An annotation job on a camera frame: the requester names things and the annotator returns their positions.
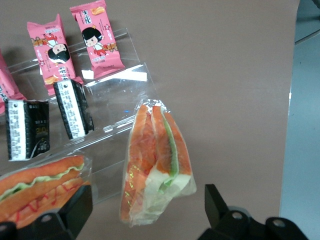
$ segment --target sandwich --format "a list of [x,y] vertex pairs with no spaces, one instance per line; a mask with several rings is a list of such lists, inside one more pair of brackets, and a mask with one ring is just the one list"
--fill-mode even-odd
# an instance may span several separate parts
[[155,222],[169,202],[196,191],[189,153],[170,112],[141,105],[131,129],[120,218],[125,223]]
[[14,222],[17,229],[42,213],[61,208],[82,186],[82,155],[27,168],[0,179],[0,222]]

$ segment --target pink wrapper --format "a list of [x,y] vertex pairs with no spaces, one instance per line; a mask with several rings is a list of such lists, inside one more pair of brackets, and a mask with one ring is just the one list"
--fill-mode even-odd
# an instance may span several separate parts
[[55,82],[76,77],[61,17],[58,14],[55,21],[44,25],[28,22],[27,29],[42,71],[44,86],[51,96],[55,94]]
[[78,22],[89,53],[94,78],[113,73],[125,66],[121,62],[104,0],[70,8]]
[[5,101],[7,99],[25,100],[26,98],[19,92],[0,51],[0,114],[6,110]]

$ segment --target snack package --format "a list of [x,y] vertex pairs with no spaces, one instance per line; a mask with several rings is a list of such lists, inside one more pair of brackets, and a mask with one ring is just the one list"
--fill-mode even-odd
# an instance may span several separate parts
[[27,29],[38,58],[44,86],[51,96],[55,93],[55,82],[76,77],[61,17],[58,14],[55,21],[43,25],[28,22]]
[[9,99],[5,118],[10,161],[26,161],[50,149],[48,101]]
[[26,98],[19,92],[0,50],[0,114],[5,112],[7,99],[25,100]]
[[104,0],[70,8],[78,22],[88,51],[94,78],[113,73],[125,66],[121,62]]
[[73,155],[0,178],[0,222],[20,229],[44,212],[56,212],[82,186],[88,185],[91,161]]
[[86,111],[88,103],[82,84],[69,79],[53,86],[69,139],[84,137],[94,130],[92,117]]
[[136,112],[122,188],[120,219],[130,226],[154,223],[173,198],[197,190],[184,138],[160,101]]

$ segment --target black package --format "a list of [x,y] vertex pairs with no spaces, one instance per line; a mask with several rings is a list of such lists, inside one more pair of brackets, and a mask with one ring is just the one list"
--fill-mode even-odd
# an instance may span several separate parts
[[10,161],[28,160],[50,149],[48,101],[8,100],[5,118]]
[[53,87],[69,139],[84,137],[94,130],[82,84],[69,79],[55,82]]

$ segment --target cartoon girl illustration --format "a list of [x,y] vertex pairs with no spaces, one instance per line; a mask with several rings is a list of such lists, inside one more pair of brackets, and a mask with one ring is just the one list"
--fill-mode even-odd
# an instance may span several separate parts
[[93,47],[94,54],[97,54],[98,56],[107,54],[109,47],[107,44],[100,43],[100,41],[104,39],[104,36],[95,28],[95,26],[84,29],[82,31],[82,37],[87,48]]
[[48,46],[50,49],[47,51],[48,57],[51,62],[55,64],[65,64],[70,59],[70,54],[66,44],[58,43],[58,37],[49,33],[43,34],[44,38],[36,37],[31,39],[33,46]]
[[70,54],[66,44],[56,44],[48,51],[50,60],[55,64],[65,64],[70,59]]

